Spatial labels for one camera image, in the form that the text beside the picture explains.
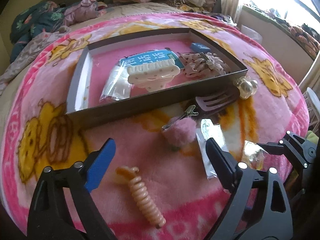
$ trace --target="small plastic bag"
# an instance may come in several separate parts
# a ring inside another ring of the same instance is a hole
[[[213,138],[223,151],[228,152],[228,148],[221,127],[219,124],[213,124],[210,119],[202,119],[200,123],[200,128],[196,129],[196,136],[202,155],[205,173],[207,174],[207,179],[216,178],[217,173],[214,170],[207,156],[205,144],[207,143],[208,139]]]
[[[100,102],[107,97],[116,101],[130,97],[132,85],[128,82],[129,74],[126,67],[125,62],[121,60],[110,71],[109,78],[100,96]]]
[[[268,152],[259,145],[250,141],[244,141],[241,161],[246,163],[250,168],[262,171],[264,167],[268,166],[268,155]]]
[[[244,34],[256,41],[259,44],[262,44],[262,36],[257,33],[255,30],[248,28],[247,26],[241,25],[240,31]]]

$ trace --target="pink fleece blanket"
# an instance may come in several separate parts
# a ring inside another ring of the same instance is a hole
[[[116,155],[98,189],[92,192],[100,213],[118,239],[202,239],[228,201],[218,179],[207,180],[197,144],[172,152],[160,128],[184,105],[111,122],[83,131],[64,115],[73,70],[89,43],[126,33],[172,27],[193,28],[217,42],[248,67],[258,92],[239,100],[220,116],[230,152],[238,160],[244,140],[278,141],[290,130],[304,136],[308,111],[294,80],[263,47],[236,29],[193,13],[123,17],[88,26],[48,46],[27,72],[7,119],[1,144],[1,192],[4,205],[26,232],[31,197],[42,169],[66,168],[84,160],[107,138],[116,142]],[[58,131],[52,136],[54,128]],[[56,147],[51,145],[56,140]],[[291,166],[285,157],[272,157],[270,166],[284,179]],[[150,195],[167,223],[160,230],[143,218],[126,186],[116,184],[120,165],[138,166]],[[69,192],[73,220],[82,228]]]

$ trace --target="gray cardboard box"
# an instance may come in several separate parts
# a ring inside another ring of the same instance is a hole
[[[92,59],[94,55],[128,46],[138,46],[139,44],[172,39],[189,39],[192,42],[204,44],[211,49],[212,53],[216,53],[229,65],[231,73],[183,83],[101,106],[88,107]],[[221,87],[231,85],[234,79],[245,76],[247,71],[248,69],[244,64],[228,51],[203,34],[190,28],[150,30],[120,35],[91,43],[84,48],[71,80],[67,97],[67,115],[73,121],[82,124],[83,128],[89,128],[189,100],[196,96],[210,95]]]

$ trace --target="blue eraser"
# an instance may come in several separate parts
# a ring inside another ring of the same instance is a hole
[[[109,139],[100,149],[98,157],[94,160],[90,169],[87,171],[87,182],[84,187],[89,193],[99,187],[99,184],[106,173],[109,164],[116,153],[116,143],[113,139]]]
[[[200,52],[207,53],[207,52],[210,52],[210,49],[207,46],[204,46],[201,43],[194,43],[193,42],[191,44],[190,48],[196,53],[200,53]]]

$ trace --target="yellow cartoon bear print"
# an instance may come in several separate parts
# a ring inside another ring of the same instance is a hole
[[[39,102],[38,117],[27,121],[18,145],[18,168],[23,183],[35,176],[39,179],[45,166],[54,169],[70,167],[84,161],[90,153],[79,128],[64,115],[65,104],[54,107],[50,102]]]
[[[156,28],[150,28],[148,26],[134,24],[134,25],[131,25],[127,28],[124,28],[123,30],[120,30],[119,33],[120,33],[120,35],[124,35],[124,34],[129,34],[129,33],[150,31],[150,30],[154,30],[154,29],[156,29]]]
[[[260,61],[256,57],[250,58],[252,58],[253,62],[246,59],[243,59],[243,62],[257,72],[271,94],[276,97],[281,97],[281,95],[283,95],[287,98],[288,91],[292,89],[292,86],[280,73],[275,71],[272,63],[268,59]]]
[[[90,38],[91,38],[91,34],[86,35],[79,40],[68,39],[67,40],[69,42],[68,45],[63,45],[63,44],[58,45],[57,47],[51,50],[51,56],[47,60],[47,64],[58,59],[55,63],[53,63],[53,66],[55,66],[61,60],[67,58],[72,52],[78,51],[80,49],[84,49],[85,46],[90,44],[89,42]]]
[[[226,43],[225,41],[219,40],[217,38],[214,38],[212,36],[207,35],[206,33],[203,33],[204,36],[206,36],[207,38],[209,38],[210,40],[214,41],[215,43],[218,43],[222,48],[224,48],[227,52],[229,52],[231,55],[233,55],[234,57],[236,56],[236,53],[234,52],[234,50],[230,47],[230,45],[228,43]]]
[[[210,31],[211,33],[216,33],[219,31],[224,31],[224,29],[211,25],[209,22],[207,22],[206,20],[194,20],[194,21],[180,21],[180,23],[182,23],[183,25],[188,26],[191,29],[195,29],[195,30],[207,30]]]

